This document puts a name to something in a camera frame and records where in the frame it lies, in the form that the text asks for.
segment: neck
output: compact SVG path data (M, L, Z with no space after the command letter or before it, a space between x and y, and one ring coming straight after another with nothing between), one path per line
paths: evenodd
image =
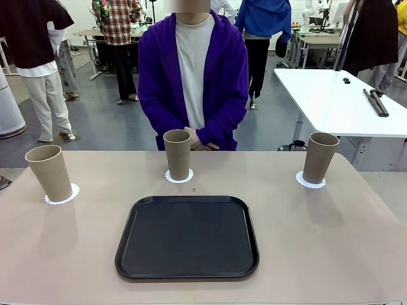
M177 13L177 20L183 24L201 24L209 18L209 13Z

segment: gray pants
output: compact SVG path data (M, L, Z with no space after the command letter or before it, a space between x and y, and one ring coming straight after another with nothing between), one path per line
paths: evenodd
M57 62L63 91L65 93L79 93L78 76L76 75L71 49L67 40L61 42L59 53L58 56L55 57L55 61Z
M391 86L393 77L397 74L407 50L407 36L399 32L399 62L387 65L378 65L373 70L369 85L383 92Z
M41 136L39 140L43 142L51 142L53 140L51 109L57 117L59 131L72 133L58 72L38 78L23 76L22 79L28 88L37 117L41 123Z

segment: person in purple hoodie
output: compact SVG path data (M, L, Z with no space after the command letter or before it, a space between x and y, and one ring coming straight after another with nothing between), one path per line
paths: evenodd
M233 131L249 99L247 50L241 33L211 11L210 0L179 1L177 13L140 40L139 98L157 146L174 129L191 133L191 149L234 151Z

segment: white pants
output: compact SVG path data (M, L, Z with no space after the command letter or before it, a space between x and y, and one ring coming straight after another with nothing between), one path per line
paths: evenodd
M41 123L41 136L39 140L44 142L51 142L53 140L51 109L57 117L59 131L72 133L58 71L38 78L23 76L22 79L30 92L32 103ZM48 105L47 98L51 103L51 107Z
M378 65L375 67L369 85L386 93L387 89L392 84L393 77L397 75L397 70L400 68L406 50L407 36L402 32L399 32L399 62L388 65Z

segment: kettle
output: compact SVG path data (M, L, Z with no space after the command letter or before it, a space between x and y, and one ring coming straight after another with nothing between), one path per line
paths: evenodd
M295 140L291 143L288 147L289 151L306 151L307 147L305 146L305 142L301 140Z

